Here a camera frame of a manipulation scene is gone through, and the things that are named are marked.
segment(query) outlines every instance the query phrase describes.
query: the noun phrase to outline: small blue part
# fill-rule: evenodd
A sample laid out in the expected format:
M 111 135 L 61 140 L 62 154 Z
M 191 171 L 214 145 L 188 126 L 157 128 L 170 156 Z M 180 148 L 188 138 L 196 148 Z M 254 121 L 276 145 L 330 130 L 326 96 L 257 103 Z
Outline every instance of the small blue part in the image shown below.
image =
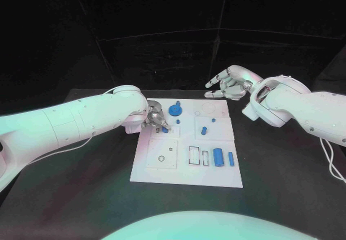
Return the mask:
M 225 165 L 224 163 L 224 155 L 222 155 L 222 149 L 215 148 L 212 150 L 214 153 L 214 162 L 215 162 L 215 167 L 222 167 Z
M 202 128 L 202 135 L 206 135 L 206 133 L 208 133 L 208 128 L 204 126 L 204 128 Z
M 232 152 L 228 153 L 228 158 L 229 158 L 229 165 L 231 165 L 231 167 L 234 167 L 235 166 L 235 161 L 234 161 L 234 154 L 232 154 Z
M 169 107 L 167 112 L 169 112 L 170 116 L 173 116 L 173 117 L 178 117 L 182 114 L 183 109 L 180 107 L 179 101 L 176 101 L 176 104 Z
M 169 129 L 163 126 L 162 127 L 162 131 L 165 132 L 165 133 L 169 133 Z

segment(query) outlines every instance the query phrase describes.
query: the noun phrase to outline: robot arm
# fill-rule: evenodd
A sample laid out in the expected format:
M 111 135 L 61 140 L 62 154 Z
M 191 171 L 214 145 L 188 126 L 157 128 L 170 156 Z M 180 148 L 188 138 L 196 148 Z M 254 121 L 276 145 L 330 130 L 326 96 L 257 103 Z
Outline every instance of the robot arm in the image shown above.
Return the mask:
M 2 116 L 0 191 L 39 156 L 120 125 L 129 134 L 140 132 L 147 125 L 170 129 L 160 103 L 147 101 L 131 85 L 114 88 L 113 94 Z
M 346 146 L 346 96 L 330 92 L 313 92 L 290 76 L 263 79 L 247 68 L 232 65 L 206 83 L 206 88 L 219 82 L 218 91 L 205 97 L 227 97 L 240 100 L 251 93 L 242 113 L 251 120 L 261 118 L 274 127 L 281 127 L 293 118 L 307 133 Z

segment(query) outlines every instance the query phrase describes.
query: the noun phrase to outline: robotic hand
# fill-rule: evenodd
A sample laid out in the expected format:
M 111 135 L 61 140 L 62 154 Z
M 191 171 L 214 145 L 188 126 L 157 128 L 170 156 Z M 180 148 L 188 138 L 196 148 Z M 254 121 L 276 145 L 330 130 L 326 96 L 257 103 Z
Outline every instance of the robotic hand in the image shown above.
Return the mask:
M 41 157 L 43 154 L 81 140 L 90 141 L 120 125 L 129 134 L 147 125 L 170 129 L 160 103 L 147 100 L 131 85 L 45 109 L 2 116 L 0 191 L 28 164 L 67 150 Z
M 232 65 L 206 83 L 219 82 L 218 91 L 206 98 L 240 100 L 250 92 L 250 103 L 242 113 L 254 121 L 261 118 L 281 127 L 293 118 L 307 133 L 346 147 L 346 96 L 330 92 L 312 92 L 291 76 L 263 79 L 247 68 Z

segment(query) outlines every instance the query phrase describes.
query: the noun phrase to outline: white board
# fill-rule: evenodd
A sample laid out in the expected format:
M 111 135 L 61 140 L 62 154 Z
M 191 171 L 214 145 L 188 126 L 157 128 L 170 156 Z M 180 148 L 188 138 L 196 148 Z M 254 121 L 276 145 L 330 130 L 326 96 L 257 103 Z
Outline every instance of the white board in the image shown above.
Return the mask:
M 149 100 L 162 104 L 172 130 L 165 133 L 160 127 L 152 126 L 142 130 L 130 181 L 242 188 L 228 102 L 214 99 Z M 182 114 L 170 116 L 169 108 L 176 101 L 180 101 Z M 215 166 L 215 148 L 222 149 L 222 167 Z

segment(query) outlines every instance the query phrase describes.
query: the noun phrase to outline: black table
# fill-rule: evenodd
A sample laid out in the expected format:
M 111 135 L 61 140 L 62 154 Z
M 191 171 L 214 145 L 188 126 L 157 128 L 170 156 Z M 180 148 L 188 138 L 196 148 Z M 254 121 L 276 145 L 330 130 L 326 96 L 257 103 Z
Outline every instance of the black table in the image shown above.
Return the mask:
M 67 101 L 103 92 L 72 89 Z M 142 92 L 173 99 L 204 99 L 205 93 Z M 281 128 L 251 121 L 242 115 L 247 103 L 248 97 L 228 100 L 244 188 L 130 182 L 139 133 L 118 127 L 23 169 L 0 208 L 0 239 L 100 239 L 150 216 L 206 210 L 257 217 L 322 240 L 343 240 L 346 185 L 329 173 L 320 140 L 294 120 Z M 335 161 L 346 163 L 333 147 Z

